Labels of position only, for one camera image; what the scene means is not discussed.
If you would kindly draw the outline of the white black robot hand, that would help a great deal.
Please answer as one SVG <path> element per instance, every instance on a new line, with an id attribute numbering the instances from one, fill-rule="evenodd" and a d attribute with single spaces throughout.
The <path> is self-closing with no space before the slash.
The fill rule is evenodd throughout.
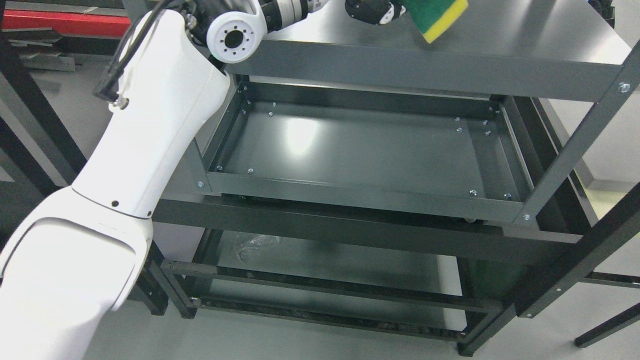
<path id="1" fill-rule="evenodd" d="M 329 0 L 293 0 L 294 14 L 304 19 L 319 12 Z M 397 0 L 344 0 L 343 9 L 349 18 L 369 25 L 383 26 L 404 16 L 407 7 Z"/>

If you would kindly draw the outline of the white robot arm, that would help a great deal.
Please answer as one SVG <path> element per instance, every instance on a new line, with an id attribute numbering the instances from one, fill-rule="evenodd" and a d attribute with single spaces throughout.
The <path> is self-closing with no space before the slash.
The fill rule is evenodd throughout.
<path id="1" fill-rule="evenodd" d="M 130 295 L 183 154 L 222 106 L 227 64 L 304 20 L 312 0 L 162 0 L 126 31 L 94 90 L 112 117 L 73 182 L 1 251 L 1 358 L 81 360 Z"/>

